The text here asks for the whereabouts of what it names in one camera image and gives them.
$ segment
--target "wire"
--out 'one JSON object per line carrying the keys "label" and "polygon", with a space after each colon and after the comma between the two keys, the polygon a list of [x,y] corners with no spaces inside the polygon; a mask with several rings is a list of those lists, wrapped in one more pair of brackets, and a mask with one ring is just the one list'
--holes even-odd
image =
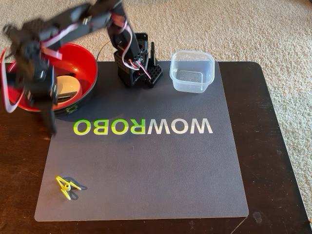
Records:
{"label": "wire", "polygon": [[70,32],[76,30],[78,28],[78,26],[79,25],[77,23],[69,25],[67,28],[65,28],[64,30],[60,31],[60,33],[57,34],[56,36],[54,36],[51,39],[48,39],[46,41],[43,41],[41,43],[41,46],[42,47],[49,47],[49,46],[53,45],[54,43],[56,43],[59,40],[61,40],[64,36],[69,34]]}
{"label": "wire", "polygon": [[115,13],[111,14],[112,19],[114,21],[114,24],[117,25],[118,27],[122,28],[126,22],[126,19],[124,16],[117,15]]}
{"label": "wire", "polygon": [[62,60],[62,53],[60,53],[59,51],[55,51],[55,50],[51,50],[49,48],[41,48],[41,52],[46,54],[47,56],[50,56],[50,57],[54,57],[54,58],[57,58],[59,60]]}
{"label": "wire", "polygon": [[117,32],[117,34],[122,33],[122,32],[125,30],[127,24],[128,24],[128,21],[126,20],[125,23],[124,23],[124,26],[122,27],[122,29],[120,29],[120,30]]}
{"label": "wire", "polygon": [[6,48],[4,49],[4,51],[2,52],[1,58],[0,58],[0,63],[1,63],[1,82],[2,82],[2,94],[3,94],[3,103],[4,103],[4,107],[6,109],[6,111],[8,113],[12,113],[13,111],[15,111],[15,109],[17,108],[17,106],[20,103],[21,98],[23,97],[25,90],[22,91],[22,93],[20,94],[17,102],[14,105],[11,105],[10,103],[10,99],[9,99],[9,90],[8,90],[8,83],[7,83],[7,79],[6,79],[6,70],[5,70],[5,63],[3,62],[3,57],[5,55],[5,51]]}
{"label": "wire", "polygon": [[127,26],[125,27],[125,30],[130,34],[130,40],[129,40],[129,42],[127,43],[126,47],[124,48],[124,50],[123,50],[123,52],[122,52],[122,54],[121,54],[121,60],[122,60],[123,64],[124,64],[126,67],[138,71],[139,68],[134,68],[134,67],[130,66],[130,65],[127,64],[127,63],[125,62],[125,60],[124,60],[124,59],[125,59],[125,55],[126,55],[126,53],[128,52],[128,50],[129,50],[129,48],[130,48],[130,45],[131,45],[131,42],[132,42],[132,31],[131,31],[131,28],[129,27],[129,25],[127,25]]}
{"label": "wire", "polygon": [[136,66],[131,59],[129,59],[130,64],[134,67],[134,68],[139,68],[138,66]]}
{"label": "wire", "polygon": [[98,57],[99,57],[99,55],[100,55],[102,49],[103,49],[103,48],[105,47],[105,45],[107,45],[109,42],[110,42],[110,40],[108,39],[108,40],[106,40],[105,42],[103,42],[103,44],[101,45],[101,48],[100,48],[99,52],[97,53],[97,61],[98,61]]}
{"label": "wire", "polygon": [[136,61],[136,63],[137,63],[137,65],[139,65],[142,69],[143,69],[143,71],[145,72],[145,74],[148,76],[148,78],[151,80],[152,78],[151,78],[151,76],[150,76],[150,74],[148,74],[148,72],[145,70],[145,68],[143,67],[143,65],[139,62],[139,61]]}

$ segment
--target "gray mat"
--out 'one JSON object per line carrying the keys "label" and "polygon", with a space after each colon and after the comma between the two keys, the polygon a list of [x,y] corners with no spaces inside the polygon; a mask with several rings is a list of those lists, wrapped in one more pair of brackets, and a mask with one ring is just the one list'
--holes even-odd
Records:
{"label": "gray mat", "polygon": [[[160,65],[164,75],[154,89],[144,85],[126,89],[113,62],[99,64],[92,101],[56,120],[58,133],[51,139],[35,220],[248,215],[218,64],[214,82],[203,94],[176,91],[169,77],[170,62]],[[80,119],[91,123],[91,130],[82,136],[73,130]],[[98,119],[108,119],[106,135],[94,133],[93,121]],[[116,119],[129,124],[124,134],[112,131]],[[144,119],[145,133],[132,133],[142,129],[131,131],[130,119],[138,123]],[[164,124],[157,134],[154,126],[150,129],[152,119],[158,127],[165,119],[168,127]],[[211,129],[205,125],[200,130],[203,119]],[[78,132],[85,130],[85,123],[78,125]],[[122,130],[124,124],[117,123],[115,131]],[[73,190],[69,201],[55,176],[70,177],[83,190]]]}

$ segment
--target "carpet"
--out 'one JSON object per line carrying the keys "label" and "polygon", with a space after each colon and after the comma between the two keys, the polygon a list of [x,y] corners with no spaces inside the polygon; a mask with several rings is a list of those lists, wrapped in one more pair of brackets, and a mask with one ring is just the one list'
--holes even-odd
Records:
{"label": "carpet", "polygon": [[[47,19],[82,0],[0,0],[0,26]],[[297,182],[312,216],[312,3],[309,0],[125,0],[135,32],[154,41],[156,57],[180,49],[217,61],[255,61],[262,67]],[[74,41],[97,54],[101,30]],[[0,37],[0,48],[9,46]],[[114,60],[109,45],[100,60]]]}

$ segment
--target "green letters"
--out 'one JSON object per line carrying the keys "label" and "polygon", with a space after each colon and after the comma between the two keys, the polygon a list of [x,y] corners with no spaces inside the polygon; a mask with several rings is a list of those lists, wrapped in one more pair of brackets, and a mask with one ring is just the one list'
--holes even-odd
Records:
{"label": "green letters", "polygon": [[145,134],[145,119],[141,119],[141,124],[138,124],[135,119],[130,120],[134,124],[130,129],[133,134]]}
{"label": "green letters", "polygon": [[96,135],[107,135],[108,134],[108,119],[99,119],[94,122],[95,129],[93,130]]}
{"label": "green letters", "polygon": [[[79,131],[78,131],[78,126],[79,126],[79,124],[81,124],[81,123],[87,124],[87,128],[86,128],[86,130],[85,130],[84,132],[79,132]],[[78,121],[74,124],[74,133],[76,133],[76,134],[79,135],[79,136],[88,134],[88,133],[90,132],[90,130],[91,130],[91,123],[90,123],[89,121],[85,120],[85,119],[78,120]]]}
{"label": "green letters", "polygon": [[[117,123],[123,123],[123,124],[124,124],[123,130],[120,131],[120,132],[116,130],[116,124],[117,124]],[[125,121],[124,119],[119,118],[119,119],[116,119],[116,120],[114,120],[114,121],[112,122],[112,132],[115,133],[115,134],[117,134],[117,135],[125,134],[125,133],[128,131],[128,129],[129,129],[129,124],[128,124],[128,122]]]}

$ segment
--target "white letters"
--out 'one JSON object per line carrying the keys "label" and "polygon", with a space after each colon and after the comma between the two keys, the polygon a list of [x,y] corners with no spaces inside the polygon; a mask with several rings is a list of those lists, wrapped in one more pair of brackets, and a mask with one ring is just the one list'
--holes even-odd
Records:
{"label": "white letters", "polygon": [[169,127],[168,127],[168,124],[167,124],[167,120],[166,120],[166,119],[163,118],[163,119],[161,120],[160,125],[159,125],[159,128],[157,127],[156,120],[155,120],[155,119],[151,119],[150,127],[148,128],[147,134],[152,134],[153,125],[155,126],[155,130],[156,130],[156,133],[157,133],[157,134],[161,134],[161,130],[162,130],[162,126],[163,126],[163,125],[165,125],[166,133],[167,133],[167,134],[170,134]]}
{"label": "white letters", "polygon": [[[184,129],[182,131],[179,131],[179,130],[176,129],[176,122],[178,122],[178,121],[181,121],[184,124]],[[184,119],[177,118],[174,121],[172,121],[171,128],[172,128],[172,131],[174,131],[175,133],[183,134],[183,133],[187,132],[187,130],[189,129],[189,125],[188,125],[188,123]]]}
{"label": "white letters", "polygon": [[208,120],[206,118],[203,118],[203,121],[202,121],[202,124],[201,124],[201,128],[199,126],[199,123],[198,123],[197,119],[193,118],[192,119],[192,125],[191,125],[191,134],[194,134],[195,124],[196,124],[196,127],[197,127],[199,133],[204,133],[205,125],[208,128],[208,132],[209,133],[213,133],[213,131],[212,131],[211,127],[210,127],[210,124],[209,124],[209,122],[208,122]]}

